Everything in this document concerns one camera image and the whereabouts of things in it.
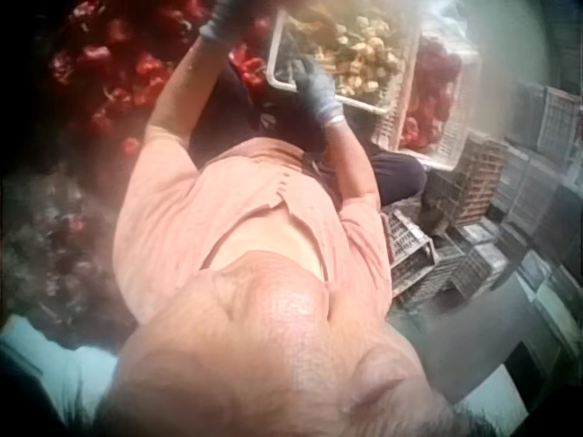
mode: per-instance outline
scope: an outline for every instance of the person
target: person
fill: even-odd
[[[260,4],[217,0],[149,120],[113,253],[139,327],[93,433],[467,435],[474,422],[431,389],[385,323],[379,189],[329,76],[310,59],[295,64],[338,208],[283,141],[254,138],[204,168],[189,158],[190,133]]]

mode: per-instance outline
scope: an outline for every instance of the gray glove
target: gray glove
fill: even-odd
[[[293,79],[300,99],[318,122],[326,125],[343,114],[334,80],[312,58],[303,56],[293,61]]]
[[[200,28],[205,38],[235,46],[253,24],[261,4],[256,0],[216,0],[209,22]]]

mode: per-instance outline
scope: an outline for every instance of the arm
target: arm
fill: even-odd
[[[148,122],[146,142],[152,132],[162,130],[188,147],[190,133],[227,63],[229,51],[225,45],[199,37],[162,91]]]
[[[334,81],[310,58],[294,63],[294,78],[304,105],[323,125],[343,203],[359,199],[380,210],[373,168],[363,146],[346,123],[342,104],[336,101]]]

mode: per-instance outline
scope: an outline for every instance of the work glove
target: work glove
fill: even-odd
[[[216,0],[210,20],[199,32],[207,39],[233,47],[252,26],[257,14],[265,11],[268,3],[261,0]]]
[[[300,100],[320,124],[343,119],[343,105],[336,100],[334,80],[311,57],[293,61],[293,79]]]

